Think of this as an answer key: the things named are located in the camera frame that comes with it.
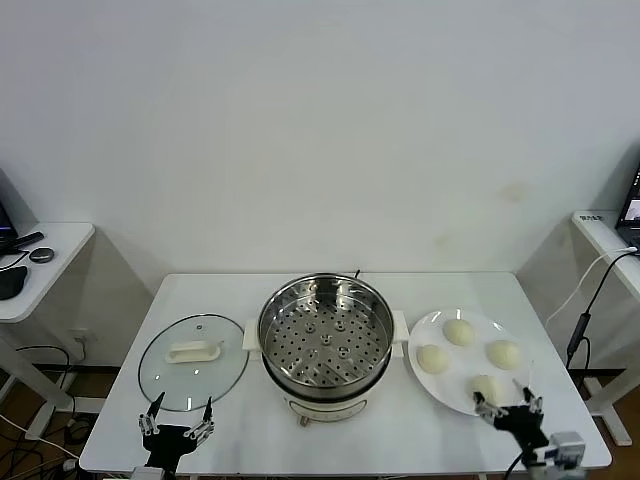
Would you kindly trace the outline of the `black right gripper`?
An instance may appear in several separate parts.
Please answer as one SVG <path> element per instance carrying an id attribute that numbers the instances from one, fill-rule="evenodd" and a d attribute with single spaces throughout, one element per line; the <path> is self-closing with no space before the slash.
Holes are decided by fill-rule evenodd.
<path id="1" fill-rule="evenodd" d="M 548 446 L 549 440 L 541 428 L 543 398 L 517 379 L 513 379 L 513 383 L 523 397 L 518 405 L 502 408 L 489 402 L 480 391 L 474 391 L 475 412 L 480 417 L 494 419 L 495 429 L 510 433 L 522 450 Z"/>

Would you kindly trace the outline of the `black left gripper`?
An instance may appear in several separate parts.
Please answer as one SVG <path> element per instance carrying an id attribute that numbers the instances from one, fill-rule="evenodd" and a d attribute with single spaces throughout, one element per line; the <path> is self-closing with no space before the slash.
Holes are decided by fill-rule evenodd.
<path id="1" fill-rule="evenodd" d="M 143 448 L 149 453 L 146 467 L 176 469 L 182 456 L 194 452 L 215 430 L 212 398 L 209 397 L 199 424 L 186 426 L 157 425 L 156 416 L 161 408 L 165 392 L 151 402 L 145 413 L 138 417 L 143 436 Z"/>

